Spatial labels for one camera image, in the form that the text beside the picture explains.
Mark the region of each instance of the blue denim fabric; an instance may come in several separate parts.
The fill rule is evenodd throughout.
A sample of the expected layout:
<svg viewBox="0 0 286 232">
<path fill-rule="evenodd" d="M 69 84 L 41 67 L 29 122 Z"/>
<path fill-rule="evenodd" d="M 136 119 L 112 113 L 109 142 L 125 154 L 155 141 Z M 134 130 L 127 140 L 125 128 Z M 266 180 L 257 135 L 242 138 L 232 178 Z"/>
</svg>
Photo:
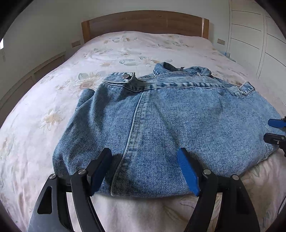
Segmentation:
<svg viewBox="0 0 286 232">
<path fill-rule="evenodd" d="M 276 110 L 246 82 L 229 84 L 202 67 L 156 64 L 152 74 L 112 73 L 83 92 L 53 155 L 58 175 L 86 168 L 103 148 L 113 154 L 100 192 L 163 197 L 189 193 L 177 163 L 185 147 L 204 168 L 229 177 L 266 159 Z"/>
</svg>

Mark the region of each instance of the wall outlet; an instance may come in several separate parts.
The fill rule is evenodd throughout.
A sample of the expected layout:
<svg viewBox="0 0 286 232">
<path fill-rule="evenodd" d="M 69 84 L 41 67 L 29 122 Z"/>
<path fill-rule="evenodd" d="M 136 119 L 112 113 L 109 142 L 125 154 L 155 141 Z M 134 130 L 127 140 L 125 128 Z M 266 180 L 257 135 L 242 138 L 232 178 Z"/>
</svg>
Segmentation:
<svg viewBox="0 0 286 232">
<path fill-rule="evenodd" d="M 80 40 L 71 43 L 71 47 L 76 47 L 78 45 L 80 45 Z"/>
<path fill-rule="evenodd" d="M 225 41 L 222 40 L 222 39 L 217 39 L 217 43 L 222 44 L 222 45 L 225 45 Z"/>
</svg>

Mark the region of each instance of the bed sheet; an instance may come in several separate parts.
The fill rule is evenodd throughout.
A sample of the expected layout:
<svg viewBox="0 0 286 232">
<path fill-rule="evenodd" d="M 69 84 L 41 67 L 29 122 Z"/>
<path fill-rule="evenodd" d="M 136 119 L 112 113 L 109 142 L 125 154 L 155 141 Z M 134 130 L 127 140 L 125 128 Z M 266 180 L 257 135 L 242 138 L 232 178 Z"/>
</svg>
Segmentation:
<svg viewBox="0 0 286 232">
<path fill-rule="evenodd" d="M 232 84 L 249 81 L 281 115 L 282 101 L 239 64 L 201 37 L 117 32 L 86 43 L 76 54 L 35 84 L 15 106 L 0 129 L 0 200 L 16 225 L 26 231 L 33 206 L 49 174 L 52 155 L 78 98 L 85 88 L 96 90 L 111 72 L 152 72 L 158 62 L 175 67 L 202 66 Z M 286 159 L 278 150 L 247 171 L 243 183 L 254 204 L 261 230 L 276 218 L 286 193 Z M 68 194 L 75 231 L 81 231 Z M 120 198 L 96 194 L 95 210 L 106 231 L 183 231 L 197 198 Z M 208 231 L 213 231 L 221 203 L 217 195 Z"/>
</svg>

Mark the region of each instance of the headboard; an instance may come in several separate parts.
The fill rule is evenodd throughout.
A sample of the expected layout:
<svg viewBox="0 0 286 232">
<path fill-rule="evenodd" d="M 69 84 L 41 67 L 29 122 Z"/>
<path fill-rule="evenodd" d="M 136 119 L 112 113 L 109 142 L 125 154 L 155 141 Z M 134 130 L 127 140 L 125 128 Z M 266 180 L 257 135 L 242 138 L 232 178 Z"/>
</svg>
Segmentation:
<svg viewBox="0 0 286 232">
<path fill-rule="evenodd" d="M 209 20 L 172 11 L 126 11 L 82 22 L 84 43 L 110 32 L 140 31 L 208 39 Z"/>
</svg>

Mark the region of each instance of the white wardrobe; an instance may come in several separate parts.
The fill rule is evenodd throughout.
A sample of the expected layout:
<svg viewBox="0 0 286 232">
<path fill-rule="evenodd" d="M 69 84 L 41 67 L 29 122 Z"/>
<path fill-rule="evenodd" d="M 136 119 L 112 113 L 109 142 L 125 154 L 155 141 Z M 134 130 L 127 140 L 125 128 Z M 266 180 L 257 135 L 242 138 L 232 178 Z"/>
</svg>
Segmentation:
<svg viewBox="0 0 286 232">
<path fill-rule="evenodd" d="M 286 105 L 286 39 L 255 1 L 230 1 L 227 52 Z"/>
</svg>

